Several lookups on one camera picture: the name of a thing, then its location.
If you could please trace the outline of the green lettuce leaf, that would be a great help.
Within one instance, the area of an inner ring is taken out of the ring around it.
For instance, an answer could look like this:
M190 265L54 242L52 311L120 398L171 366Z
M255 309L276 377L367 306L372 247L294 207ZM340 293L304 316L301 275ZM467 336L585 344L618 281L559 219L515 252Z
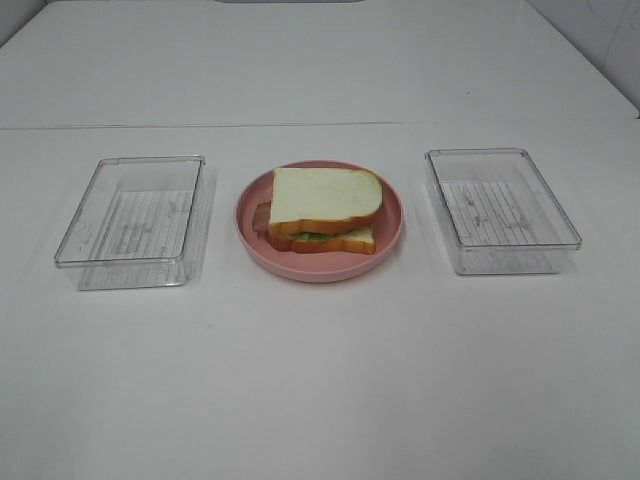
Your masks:
M347 231L344 233L336 233L336 234L326 234L319 232L298 232L294 234L281 234L278 236L278 239L284 240L300 240L305 242L324 242L333 238L344 237L351 234L351 231Z

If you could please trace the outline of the white bread slice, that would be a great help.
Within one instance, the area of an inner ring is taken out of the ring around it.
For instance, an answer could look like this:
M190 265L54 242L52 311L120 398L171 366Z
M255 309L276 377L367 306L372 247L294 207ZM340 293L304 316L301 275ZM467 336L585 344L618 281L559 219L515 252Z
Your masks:
M267 231L339 234L369 227L382 201L381 183L368 170L277 168Z
M373 255L376 251L372 227L364 227L350 230L351 234L344 237L333 238L324 242L305 242L300 240L278 239L281 235L266 234L269 244L279 251L292 251L296 253L327 253L348 252Z

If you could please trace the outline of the brown bacon strip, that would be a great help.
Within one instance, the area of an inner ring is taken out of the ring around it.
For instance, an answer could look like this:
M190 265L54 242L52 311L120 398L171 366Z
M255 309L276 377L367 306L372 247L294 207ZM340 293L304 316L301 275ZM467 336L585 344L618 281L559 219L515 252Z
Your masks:
M264 234L268 231L270 222L271 202L266 201L259 203L252 217L252 230L258 234Z

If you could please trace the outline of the left clear plastic container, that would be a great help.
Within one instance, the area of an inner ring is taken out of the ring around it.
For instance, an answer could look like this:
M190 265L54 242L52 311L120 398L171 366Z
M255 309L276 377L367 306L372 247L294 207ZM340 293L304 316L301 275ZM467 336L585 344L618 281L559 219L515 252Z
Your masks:
M55 252L79 291L177 287L196 274L212 195L203 157L101 160Z

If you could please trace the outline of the clear plastic container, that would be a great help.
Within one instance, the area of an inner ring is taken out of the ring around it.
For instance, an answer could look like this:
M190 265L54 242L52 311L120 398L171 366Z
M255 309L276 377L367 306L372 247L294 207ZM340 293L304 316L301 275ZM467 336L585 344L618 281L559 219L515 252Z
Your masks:
M562 272L582 238L529 153L433 149L429 198L460 276Z
M177 287L196 274L212 195L203 157L101 160L55 252L79 291Z

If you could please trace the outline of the right clear plastic container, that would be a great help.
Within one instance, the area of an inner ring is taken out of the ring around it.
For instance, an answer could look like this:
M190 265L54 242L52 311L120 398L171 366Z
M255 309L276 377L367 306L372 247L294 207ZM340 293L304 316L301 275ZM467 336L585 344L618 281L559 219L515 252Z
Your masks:
M460 276L562 272L582 238L529 153L433 149L429 198Z

